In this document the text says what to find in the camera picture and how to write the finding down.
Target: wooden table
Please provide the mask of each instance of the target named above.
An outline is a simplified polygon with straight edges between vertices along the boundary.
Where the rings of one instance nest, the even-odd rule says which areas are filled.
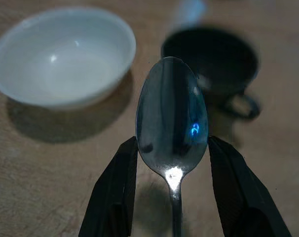
[[[215,112],[215,133],[245,156],[299,237],[299,0],[202,4],[202,23],[245,36],[261,58],[249,92],[262,103],[262,114],[244,123]],[[190,10],[189,0],[0,0],[0,35],[33,13],[66,5],[98,6],[121,16],[135,33],[136,57],[113,95],[81,111],[54,113],[0,94],[0,237],[78,235],[96,180],[134,134],[140,89],[162,41],[175,21],[189,19],[183,7],[197,10]],[[186,236],[223,236],[208,152],[182,192]],[[171,236],[170,217],[167,185],[139,159],[132,236]]]

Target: blue light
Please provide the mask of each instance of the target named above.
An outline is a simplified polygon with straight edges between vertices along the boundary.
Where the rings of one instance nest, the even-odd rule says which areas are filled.
[[[197,134],[199,133],[199,129],[200,129],[199,124],[194,123],[194,124],[192,125],[192,129],[191,129],[191,131],[190,131],[191,136],[194,137],[195,135],[197,135]]]

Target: mug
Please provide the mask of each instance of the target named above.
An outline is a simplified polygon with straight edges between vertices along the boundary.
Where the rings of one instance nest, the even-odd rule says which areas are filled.
[[[188,28],[165,40],[161,56],[180,58],[192,69],[207,107],[243,119],[260,114],[259,104],[244,93],[259,62],[251,47],[235,35],[214,27]]]

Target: spoon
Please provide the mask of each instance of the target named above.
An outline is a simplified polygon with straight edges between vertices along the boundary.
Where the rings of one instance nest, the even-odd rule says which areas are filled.
[[[182,236],[181,182],[202,159],[208,120],[203,95],[191,69],[166,57],[149,72],[136,115],[139,152],[165,179],[173,210],[173,236]]]

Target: black holder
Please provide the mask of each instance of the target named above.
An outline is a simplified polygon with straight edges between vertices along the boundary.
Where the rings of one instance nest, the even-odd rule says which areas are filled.
[[[290,237],[268,190],[230,144],[209,138],[213,190],[225,237]],[[79,237],[131,235],[137,169],[137,142],[119,147],[98,179]]]

